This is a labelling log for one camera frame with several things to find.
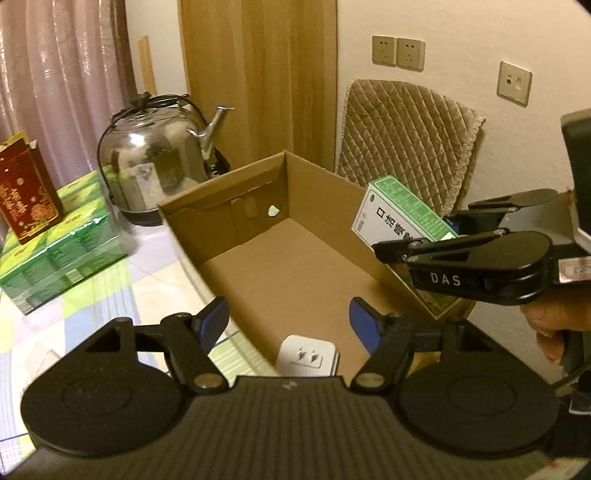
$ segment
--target beige cushion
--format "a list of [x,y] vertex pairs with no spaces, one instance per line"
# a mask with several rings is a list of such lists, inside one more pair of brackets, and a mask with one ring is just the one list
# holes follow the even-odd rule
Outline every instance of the beige cushion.
[[365,187],[393,175],[439,215],[465,195],[485,118],[407,82],[355,80],[343,113],[335,171]]

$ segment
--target tablecloth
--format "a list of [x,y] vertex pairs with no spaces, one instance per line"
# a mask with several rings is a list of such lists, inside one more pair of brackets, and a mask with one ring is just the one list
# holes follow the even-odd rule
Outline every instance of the tablecloth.
[[[0,472],[6,473],[33,450],[20,416],[21,395],[30,382],[24,368],[39,342],[60,356],[118,316],[153,324],[171,313],[197,313],[204,306],[176,257],[167,227],[134,226],[135,251],[28,315],[0,296]],[[237,375],[274,375],[271,365],[230,322],[210,353],[231,382]],[[143,363],[167,367],[162,354],[138,354]]]

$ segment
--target wooden door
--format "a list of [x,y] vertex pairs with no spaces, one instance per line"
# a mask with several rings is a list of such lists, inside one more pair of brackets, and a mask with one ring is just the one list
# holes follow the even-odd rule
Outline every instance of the wooden door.
[[236,168],[290,150],[335,163],[336,0],[178,0],[191,98],[233,106],[217,146]]

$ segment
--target stack of green boxes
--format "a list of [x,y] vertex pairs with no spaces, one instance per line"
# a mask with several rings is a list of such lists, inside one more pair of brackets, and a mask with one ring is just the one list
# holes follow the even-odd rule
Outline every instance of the stack of green boxes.
[[0,288],[23,313],[125,255],[97,172],[57,194],[64,219],[25,245],[9,232],[2,250]]

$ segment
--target curtain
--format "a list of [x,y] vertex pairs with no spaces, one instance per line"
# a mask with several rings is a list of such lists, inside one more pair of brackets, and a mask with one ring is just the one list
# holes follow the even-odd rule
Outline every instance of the curtain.
[[56,188],[97,168],[132,75],[124,0],[0,0],[0,142],[38,139]]

